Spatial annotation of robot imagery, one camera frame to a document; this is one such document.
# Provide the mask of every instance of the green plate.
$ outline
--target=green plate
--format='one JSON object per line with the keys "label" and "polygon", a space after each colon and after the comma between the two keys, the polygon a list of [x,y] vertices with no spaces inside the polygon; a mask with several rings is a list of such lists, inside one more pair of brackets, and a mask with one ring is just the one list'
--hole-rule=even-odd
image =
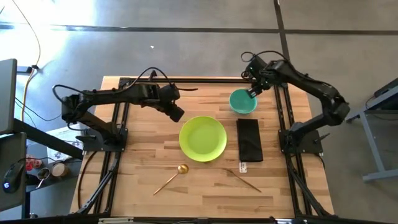
{"label": "green plate", "polygon": [[194,161],[212,161],[223,153],[225,146],[224,126],[212,117],[192,118],[180,131],[180,147]]}

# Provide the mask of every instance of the paper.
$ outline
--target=paper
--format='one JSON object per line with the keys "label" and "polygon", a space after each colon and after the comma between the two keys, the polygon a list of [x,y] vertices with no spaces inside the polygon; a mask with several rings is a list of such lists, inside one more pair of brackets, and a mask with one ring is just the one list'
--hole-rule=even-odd
{"label": "paper", "polygon": [[239,163],[239,172],[242,173],[242,174],[245,174],[245,173],[248,172],[248,167],[247,167],[245,162],[240,162]]}
{"label": "paper", "polygon": [[[81,129],[80,124],[70,125],[71,128]],[[52,135],[65,141],[66,143],[71,144],[72,146],[76,146],[79,149],[83,150],[83,143],[76,139],[76,136],[81,135],[81,131],[73,131],[68,127],[47,131],[47,134]],[[47,155],[49,158],[56,161],[65,161],[66,159],[71,158],[71,156],[65,155],[64,153],[58,152],[54,149],[47,147]]]}

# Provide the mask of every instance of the desk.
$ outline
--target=desk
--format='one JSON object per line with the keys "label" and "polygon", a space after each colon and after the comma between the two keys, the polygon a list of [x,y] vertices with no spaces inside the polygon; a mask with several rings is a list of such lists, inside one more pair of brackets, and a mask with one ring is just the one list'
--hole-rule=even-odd
{"label": "desk", "polygon": [[[120,77],[104,77],[102,89],[117,88]],[[153,108],[131,105],[127,128],[129,136],[122,153],[113,200],[112,216],[125,217],[223,217],[267,218],[293,217],[292,200],[284,156],[279,149],[279,119],[273,89],[258,96],[257,109],[249,115],[238,115],[229,108],[229,95],[248,84],[178,83],[181,91],[176,104],[185,110],[178,123]],[[305,92],[289,86],[296,121],[310,119],[311,112]],[[97,106],[95,115],[111,121],[113,105]],[[214,161],[200,163],[189,159],[180,150],[178,134],[190,118],[207,115],[225,127],[228,143],[224,153]],[[264,161],[248,163],[247,174],[238,170],[238,137],[236,120],[259,120]],[[88,164],[81,188],[82,203],[97,187],[104,153],[97,153]],[[319,158],[303,154],[307,184],[317,200],[333,213],[325,172]],[[157,195],[152,194],[176,173],[176,167],[188,164],[187,175],[177,176]],[[261,189],[255,191],[221,168],[230,168]],[[103,205],[108,189],[104,191]],[[303,208],[302,194],[298,195]],[[77,211],[77,196],[71,212]]]}

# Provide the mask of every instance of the teal bowl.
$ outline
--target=teal bowl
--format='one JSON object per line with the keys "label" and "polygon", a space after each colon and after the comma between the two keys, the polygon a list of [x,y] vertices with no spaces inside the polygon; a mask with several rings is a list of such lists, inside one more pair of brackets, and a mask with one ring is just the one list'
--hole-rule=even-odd
{"label": "teal bowl", "polygon": [[246,90],[235,90],[229,96],[231,109],[239,114],[248,114],[257,107],[257,98],[250,98]]}

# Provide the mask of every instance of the computer mouse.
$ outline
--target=computer mouse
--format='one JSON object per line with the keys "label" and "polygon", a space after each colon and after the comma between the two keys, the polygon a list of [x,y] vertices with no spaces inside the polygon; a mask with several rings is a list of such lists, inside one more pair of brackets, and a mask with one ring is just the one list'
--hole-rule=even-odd
{"label": "computer mouse", "polygon": [[6,174],[4,174],[2,189],[5,193],[11,194],[18,190],[21,184],[22,173],[24,171],[24,163],[14,163],[10,166]]}

